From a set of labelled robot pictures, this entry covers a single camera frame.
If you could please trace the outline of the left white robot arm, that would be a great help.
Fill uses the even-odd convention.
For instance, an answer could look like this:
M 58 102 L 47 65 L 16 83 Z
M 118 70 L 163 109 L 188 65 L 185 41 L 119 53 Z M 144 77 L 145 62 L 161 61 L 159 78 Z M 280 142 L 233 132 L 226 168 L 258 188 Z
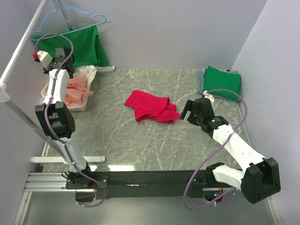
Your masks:
M 38 59 L 45 66 L 49 83 L 43 103 L 35 107 L 35 113 L 44 134 L 50 137 L 61 149 L 69 172 L 79 174 L 77 183 L 82 188 L 89 188 L 94 182 L 89 174 L 90 167 L 75 141 L 75 120 L 64 100 L 69 79 L 73 78 L 75 68 L 70 48 L 56 48 L 56 57 L 39 51 Z

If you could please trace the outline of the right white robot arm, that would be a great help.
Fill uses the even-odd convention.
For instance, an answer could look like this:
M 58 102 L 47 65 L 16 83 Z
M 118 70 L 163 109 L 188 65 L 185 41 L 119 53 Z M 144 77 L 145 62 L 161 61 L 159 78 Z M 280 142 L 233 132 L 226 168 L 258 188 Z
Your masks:
M 252 204 L 266 199 L 281 190 L 279 166 L 277 161 L 266 158 L 248 145 L 222 116 L 216 116 L 208 98 L 188 100 L 180 115 L 190 124 L 200 126 L 201 130 L 219 143 L 236 160 L 240 169 L 233 169 L 224 163 L 216 163 L 206 169 L 206 183 L 216 187 L 220 183 L 242 191 Z

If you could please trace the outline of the red t-shirt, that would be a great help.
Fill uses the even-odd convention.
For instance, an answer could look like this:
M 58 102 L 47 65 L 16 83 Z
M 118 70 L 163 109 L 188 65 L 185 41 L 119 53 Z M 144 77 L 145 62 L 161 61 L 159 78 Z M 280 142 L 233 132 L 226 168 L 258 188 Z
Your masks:
M 172 104 L 169 97 L 157 97 L 140 90 L 134 90 L 124 103 L 134 110 L 135 120 L 155 120 L 172 124 L 180 119 L 177 106 Z

